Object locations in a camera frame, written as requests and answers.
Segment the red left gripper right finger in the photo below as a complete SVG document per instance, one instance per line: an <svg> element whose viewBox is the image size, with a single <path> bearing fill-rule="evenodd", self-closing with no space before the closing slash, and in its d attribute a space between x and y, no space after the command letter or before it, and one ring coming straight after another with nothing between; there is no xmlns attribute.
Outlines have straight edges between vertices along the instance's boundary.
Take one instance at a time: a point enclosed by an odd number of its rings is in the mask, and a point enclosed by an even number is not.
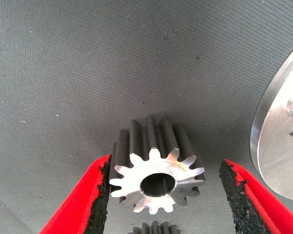
<svg viewBox="0 0 293 234"><path fill-rule="evenodd" d="M243 166L219 169L238 234L293 234L293 213Z"/></svg>

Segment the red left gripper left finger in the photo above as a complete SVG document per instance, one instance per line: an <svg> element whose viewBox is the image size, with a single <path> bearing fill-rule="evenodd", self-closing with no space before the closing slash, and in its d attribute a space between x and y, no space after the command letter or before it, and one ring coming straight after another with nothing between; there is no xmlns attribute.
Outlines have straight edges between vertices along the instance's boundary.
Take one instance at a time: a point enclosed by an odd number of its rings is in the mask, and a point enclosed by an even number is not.
<svg viewBox="0 0 293 234"><path fill-rule="evenodd" d="M40 231L41 234L102 234L109 200L111 155L95 160Z"/></svg>

